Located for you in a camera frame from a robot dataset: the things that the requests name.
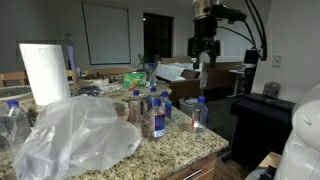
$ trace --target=plastic water bottle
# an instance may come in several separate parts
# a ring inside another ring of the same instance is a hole
[[[169,99],[169,94],[167,91],[162,92],[161,107],[165,110],[166,120],[171,119],[172,102]]]
[[[17,150],[31,133],[31,125],[27,115],[19,107],[19,101],[7,101],[8,111],[1,118],[1,135],[10,143],[13,150]]]
[[[152,86],[156,86],[156,72],[154,70],[154,63],[149,63],[146,73],[146,87]]]
[[[161,108],[161,100],[154,100],[154,107],[150,112],[150,131],[153,138],[159,138],[165,134],[165,112]]]
[[[157,98],[157,94],[156,94],[156,87],[153,86],[150,88],[150,94],[147,96],[147,112],[150,112],[152,107],[153,107],[153,101],[155,98]]]
[[[139,90],[132,91],[132,97],[129,102],[129,122],[133,125],[137,125],[137,123],[141,120],[141,101],[139,99]]]
[[[195,132],[201,132],[207,126],[208,108],[204,103],[205,97],[199,96],[198,103],[193,106],[192,129]]]

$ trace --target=bottle cap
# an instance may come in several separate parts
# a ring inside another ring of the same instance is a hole
[[[151,92],[156,92],[156,90],[157,90],[157,89],[156,89],[155,86],[152,86],[152,87],[151,87]]]
[[[9,101],[7,101],[7,105],[8,105],[9,108],[18,107],[19,106],[19,101],[17,101],[17,100],[9,100]]]
[[[154,99],[153,100],[154,106],[160,106],[161,105],[161,100],[160,99]]]
[[[133,90],[132,91],[133,96],[139,96],[139,90]]]
[[[206,102],[206,98],[203,96],[199,96],[198,97],[198,103],[205,103]]]
[[[168,92],[167,91],[163,91],[162,92],[162,97],[168,97]]]

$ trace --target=kitchen counter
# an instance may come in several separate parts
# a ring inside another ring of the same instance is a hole
[[[122,98],[126,97],[121,96],[121,93],[119,96],[116,95],[118,92],[111,95],[115,95],[113,97],[115,99],[124,100]],[[26,100],[23,104],[32,104],[32,101]],[[35,111],[39,110],[34,105],[32,108]],[[140,123],[140,129],[144,129],[144,122]],[[199,134],[193,133],[190,124],[189,116],[173,108],[172,120],[167,123],[165,136],[157,140],[150,140],[143,136],[135,153],[124,158],[111,169],[87,171],[83,175],[68,179],[164,179],[228,146],[225,139],[209,129],[204,129]],[[3,160],[4,156],[6,156],[5,153],[0,153],[0,160]],[[15,178],[11,164],[12,160],[0,162],[0,179]]]

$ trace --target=paper towel roll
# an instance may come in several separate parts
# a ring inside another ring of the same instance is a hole
[[[20,44],[20,50],[37,105],[70,97],[60,45]]]

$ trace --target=window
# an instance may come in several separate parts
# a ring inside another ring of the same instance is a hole
[[[153,60],[155,55],[172,57],[172,17],[144,13],[144,51]]]
[[[130,64],[128,9],[82,3],[90,64]]]

